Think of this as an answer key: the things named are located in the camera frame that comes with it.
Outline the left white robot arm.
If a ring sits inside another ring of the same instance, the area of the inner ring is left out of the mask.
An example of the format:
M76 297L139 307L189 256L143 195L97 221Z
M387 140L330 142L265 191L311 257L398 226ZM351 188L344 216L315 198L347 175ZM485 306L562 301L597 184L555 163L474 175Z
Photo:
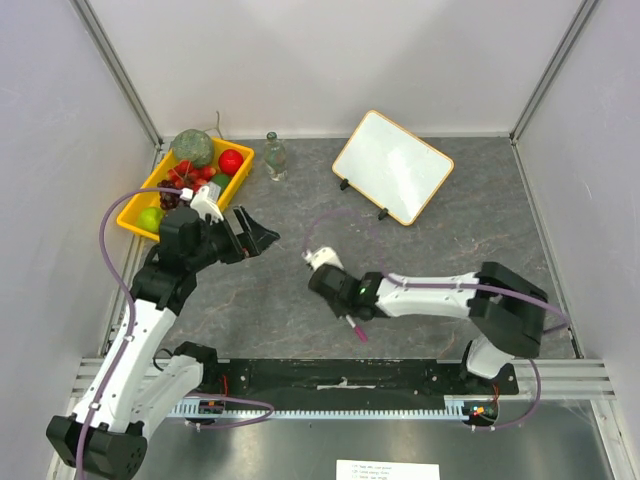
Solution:
M185 342L148 386L142 381L162 339L197 286L198 272L220 262L257 257L279 240L277 232L233 210L235 233L218 214L179 207L164 216L159 241L131 287L128 309L98 374L73 412L54 416L46 437L78 478L131 479L155 429L185 396L221 385L215 349Z

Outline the pink capped whiteboard marker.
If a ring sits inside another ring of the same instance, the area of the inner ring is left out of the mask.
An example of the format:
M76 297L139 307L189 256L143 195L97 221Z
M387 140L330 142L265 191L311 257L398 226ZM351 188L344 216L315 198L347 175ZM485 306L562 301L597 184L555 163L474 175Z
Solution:
M346 321L350 325L356 336L359 338L359 340L362 343L366 343L368 341L368 337L364 330L357 324L357 322L350 315L346 316Z

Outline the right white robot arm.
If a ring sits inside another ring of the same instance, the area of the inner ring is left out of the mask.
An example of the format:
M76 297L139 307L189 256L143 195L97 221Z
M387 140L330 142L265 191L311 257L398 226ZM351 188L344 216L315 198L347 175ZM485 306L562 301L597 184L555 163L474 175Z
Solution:
M497 262L452 277L367 272L360 278L325 263L314 269L308 288L349 323L411 315L470 321L480 335L457 371L460 386L469 393L483 392L511 360L532 360L540 353L548 296Z

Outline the wood framed whiteboard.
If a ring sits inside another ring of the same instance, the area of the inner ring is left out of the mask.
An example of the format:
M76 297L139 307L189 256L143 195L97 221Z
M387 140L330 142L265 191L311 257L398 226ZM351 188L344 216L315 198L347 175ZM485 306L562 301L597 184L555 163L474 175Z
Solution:
M368 111L332 165L351 187L403 226L412 225L453 172L454 161L376 110Z

